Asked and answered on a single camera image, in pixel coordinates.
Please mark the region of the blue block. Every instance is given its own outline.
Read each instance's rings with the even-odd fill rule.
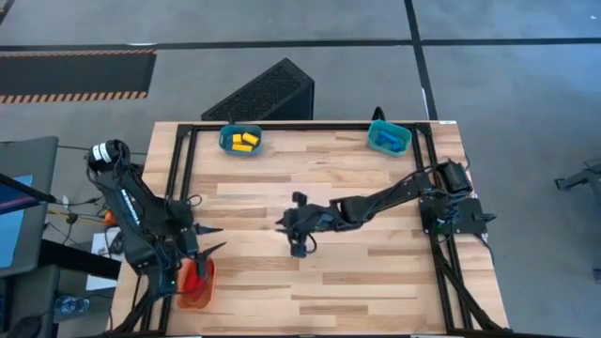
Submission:
[[[401,149],[403,149],[403,144],[401,142],[395,142],[391,146],[391,150],[394,152],[399,152]]]
[[[376,145],[384,146],[384,144],[387,142],[388,142],[388,140],[386,139],[386,137],[384,137],[382,135],[378,135],[378,138],[376,139]]]
[[[398,138],[394,137],[394,135],[392,135],[391,133],[389,133],[387,131],[379,131],[378,138],[380,138],[380,137],[386,139],[386,141],[390,142],[390,143],[398,142]]]

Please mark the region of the yellow block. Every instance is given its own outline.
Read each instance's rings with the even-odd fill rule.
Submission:
[[[250,143],[253,146],[256,146],[259,143],[259,138],[248,132],[244,132],[242,134],[242,140]]]
[[[234,142],[234,145],[241,145],[242,144],[242,134],[234,134],[233,142]]]
[[[232,150],[251,152],[251,151],[253,151],[253,147],[246,146],[246,145],[232,145]]]

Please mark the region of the water bottle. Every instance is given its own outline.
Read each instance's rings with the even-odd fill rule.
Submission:
[[[61,315],[84,313],[90,307],[89,299],[80,299],[72,296],[61,296],[55,302],[55,307]]]

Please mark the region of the plastic bin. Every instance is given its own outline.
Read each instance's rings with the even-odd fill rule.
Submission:
[[[180,309],[204,309],[208,306],[215,291],[217,277],[217,267],[211,258],[207,260],[207,276],[205,281],[199,281],[196,276],[196,263],[191,259],[183,260],[177,278],[177,306]]]
[[[391,145],[388,143],[384,146],[379,146],[376,144],[379,131],[387,131],[394,137],[398,137],[398,139],[403,143],[401,150],[392,151]],[[383,152],[384,154],[400,157],[405,155],[409,149],[409,146],[411,146],[411,131],[409,131],[407,128],[399,127],[386,121],[376,120],[372,122],[372,124],[369,126],[369,130],[367,131],[367,145],[374,150]]]
[[[253,148],[253,151],[250,152],[232,150],[232,145],[234,144],[234,141],[232,139],[234,137],[234,134],[244,132],[249,132],[252,135],[258,137],[258,146],[255,146]],[[223,149],[223,151],[225,151],[227,155],[254,156],[261,153],[261,149],[263,147],[263,138],[261,136],[262,130],[259,126],[230,124],[221,129],[219,134],[219,146],[221,147],[221,149]]]

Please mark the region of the black stripe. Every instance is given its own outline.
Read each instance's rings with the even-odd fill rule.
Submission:
[[[599,44],[601,38],[427,38],[423,46],[546,46],[565,44]]]
[[[601,44],[601,38],[427,38],[419,37],[415,13],[409,14],[411,39],[307,39],[307,40],[266,40],[266,41],[223,41],[223,42],[175,42],[157,43],[145,46],[129,44],[59,44],[59,45],[0,45],[0,52],[65,52],[65,51],[131,51],[131,50],[216,50],[216,49],[267,49],[302,47],[394,47],[394,46],[528,46]]]
[[[0,46],[0,52],[61,52],[61,51],[122,51],[122,50],[205,50],[246,48],[301,48],[301,47],[393,47],[410,46],[411,40],[394,38],[374,39],[308,39],[272,41],[225,41],[225,42],[175,42],[156,43],[145,46],[129,44],[93,45],[21,45]]]
[[[0,24],[4,21],[4,18],[7,17],[8,11],[12,8],[12,5],[15,3],[15,0],[7,0],[4,4],[4,11],[0,14]]]
[[[407,11],[409,29],[411,30],[411,41],[413,42],[413,52],[415,53],[417,71],[420,75],[422,89],[424,90],[425,107],[428,111],[428,118],[431,120],[438,120],[439,114],[436,111],[436,104],[434,103],[434,93],[430,84],[430,77],[428,76],[428,68],[425,64],[424,48],[422,48],[420,31],[417,26],[417,18],[415,17],[415,10],[413,9],[413,2],[411,0],[405,0],[405,9]]]

